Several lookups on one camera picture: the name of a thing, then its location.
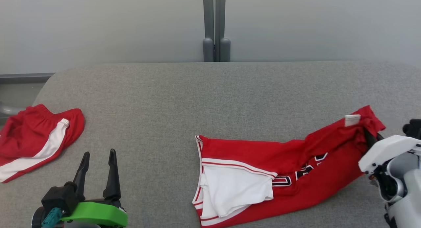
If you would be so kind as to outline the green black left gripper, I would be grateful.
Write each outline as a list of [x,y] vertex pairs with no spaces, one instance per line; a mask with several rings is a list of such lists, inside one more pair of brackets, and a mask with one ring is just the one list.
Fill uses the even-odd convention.
[[90,153],[84,153],[73,182],[77,186],[76,196],[78,203],[71,204],[70,208],[60,205],[64,211],[61,221],[68,224],[82,222],[98,225],[105,228],[125,228],[128,225],[128,214],[122,207],[120,177],[117,163],[117,152],[113,148],[109,154],[109,174],[107,185],[103,191],[103,198],[86,199],[84,196],[85,178],[89,169]]

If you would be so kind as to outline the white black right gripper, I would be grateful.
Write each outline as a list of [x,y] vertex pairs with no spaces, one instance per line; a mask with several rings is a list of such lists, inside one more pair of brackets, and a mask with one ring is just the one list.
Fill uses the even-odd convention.
[[421,155],[421,148],[417,146],[421,145],[421,140],[401,135],[384,138],[378,132],[373,135],[366,128],[363,132],[367,150],[358,162],[362,172],[373,174],[379,165],[411,150]]

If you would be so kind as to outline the red white basketball shorts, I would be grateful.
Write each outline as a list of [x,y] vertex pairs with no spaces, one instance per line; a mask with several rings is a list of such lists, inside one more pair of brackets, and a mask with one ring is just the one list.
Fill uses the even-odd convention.
[[8,183],[57,159],[85,127],[79,108],[54,114],[43,104],[9,117],[0,130],[0,183]]

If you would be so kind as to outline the red white basketball jersey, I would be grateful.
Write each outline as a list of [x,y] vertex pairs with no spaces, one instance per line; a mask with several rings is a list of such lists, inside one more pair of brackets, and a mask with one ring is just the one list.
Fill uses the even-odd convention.
[[226,228],[305,210],[363,173],[363,128],[385,125],[370,106],[284,143],[197,135],[200,175],[192,204],[201,228]]

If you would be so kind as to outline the grey metal tube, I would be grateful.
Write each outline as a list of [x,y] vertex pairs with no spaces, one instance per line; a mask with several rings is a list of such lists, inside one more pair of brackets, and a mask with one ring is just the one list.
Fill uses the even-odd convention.
[[7,118],[13,115],[17,115],[20,111],[24,111],[25,109],[26,108],[24,107],[11,106],[0,101],[0,118]]

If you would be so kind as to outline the grey metal partition post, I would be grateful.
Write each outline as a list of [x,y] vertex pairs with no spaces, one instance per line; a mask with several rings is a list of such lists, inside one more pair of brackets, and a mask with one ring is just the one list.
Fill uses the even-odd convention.
[[226,0],[203,0],[204,62],[230,62],[231,41],[225,37]]

